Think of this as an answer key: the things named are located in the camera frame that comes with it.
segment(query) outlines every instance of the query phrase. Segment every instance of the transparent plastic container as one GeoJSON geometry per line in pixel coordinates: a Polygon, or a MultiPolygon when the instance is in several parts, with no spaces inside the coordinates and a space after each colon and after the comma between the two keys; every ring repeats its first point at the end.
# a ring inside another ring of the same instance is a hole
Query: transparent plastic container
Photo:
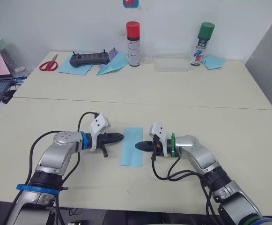
{"type": "Polygon", "coordinates": [[[191,69],[191,55],[178,50],[155,50],[154,69],[161,72],[187,72],[191,69]]]}
{"type": "Polygon", "coordinates": [[[17,50],[12,44],[6,44],[3,38],[0,37],[0,55],[2,56],[7,68],[13,78],[27,77],[30,71],[18,63],[20,57],[17,55],[17,50]]]}

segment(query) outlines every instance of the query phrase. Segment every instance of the scissors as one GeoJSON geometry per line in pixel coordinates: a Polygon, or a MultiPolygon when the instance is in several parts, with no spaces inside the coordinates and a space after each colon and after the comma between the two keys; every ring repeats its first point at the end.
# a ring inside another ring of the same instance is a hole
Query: scissors
{"type": "Polygon", "coordinates": [[[54,71],[58,68],[58,63],[55,61],[57,58],[58,54],[56,54],[51,61],[45,62],[41,66],[39,66],[39,69],[41,71],[54,71]]]}

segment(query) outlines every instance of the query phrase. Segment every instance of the blue tape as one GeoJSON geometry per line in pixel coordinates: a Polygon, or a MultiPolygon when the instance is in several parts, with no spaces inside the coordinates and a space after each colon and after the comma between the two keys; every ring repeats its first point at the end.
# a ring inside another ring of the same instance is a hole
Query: blue tape
{"type": "Polygon", "coordinates": [[[16,189],[17,190],[25,190],[25,191],[42,192],[42,193],[47,193],[47,194],[52,194],[52,195],[58,195],[60,193],[59,190],[48,189],[48,188],[43,188],[43,187],[27,186],[24,184],[18,184],[16,189]]]}
{"type": "Polygon", "coordinates": [[[84,132],[81,131],[81,135],[83,137],[83,146],[81,147],[82,150],[85,150],[87,148],[87,145],[89,143],[89,140],[84,132]]]}

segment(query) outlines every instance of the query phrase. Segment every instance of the blue paper sheet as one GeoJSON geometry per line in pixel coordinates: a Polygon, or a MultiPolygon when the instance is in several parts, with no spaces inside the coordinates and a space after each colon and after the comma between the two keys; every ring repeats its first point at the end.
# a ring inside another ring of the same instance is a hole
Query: blue paper sheet
{"type": "Polygon", "coordinates": [[[210,55],[210,56],[204,57],[201,61],[206,66],[206,68],[217,69],[217,68],[221,68],[226,60],[210,55]]]}
{"type": "Polygon", "coordinates": [[[128,60],[122,52],[119,52],[107,65],[100,68],[97,75],[109,73],[118,70],[128,64],[128,60]]]}
{"type": "Polygon", "coordinates": [[[142,166],[142,151],[135,148],[135,144],[143,141],[142,127],[126,127],[124,130],[120,165],[142,166]]]}
{"type": "Polygon", "coordinates": [[[85,75],[92,67],[92,65],[79,66],[77,68],[70,65],[69,60],[71,55],[66,59],[66,61],[59,66],[57,72],[66,73],[66,74],[75,74],[75,75],[85,75]]]}

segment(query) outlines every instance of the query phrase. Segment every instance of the blue band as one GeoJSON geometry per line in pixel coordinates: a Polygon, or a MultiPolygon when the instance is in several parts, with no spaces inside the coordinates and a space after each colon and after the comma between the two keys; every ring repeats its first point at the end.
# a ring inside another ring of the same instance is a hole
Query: blue band
{"type": "Polygon", "coordinates": [[[52,195],[58,195],[60,193],[59,190],[55,189],[48,189],[48,188],[43,188],[43,187],[34,187],[34,186],[27,186],[23,184],[18,184],[16,187],[17,190],[25,190],[25,191],[36,191],[36,192],[42,192],[42,193],[47,193],[47,194],[52,194],[52,195]]]}
{"type": "Polygon", "coordinates": [[[254,221],[250,225],[261,225],[261,224],[266,223],[266,222],[272,222],[272,219],[271,218],[258,219],[257,221],[254,221]]]}
{"type": "Polygon", "coordinates": [[[89,143],[89,140],[84,132],[81,131],[81,135],[83,137],[83,146],[81,147],[82,150],[85,150],[87,148],[87,145],[89,143]]]}

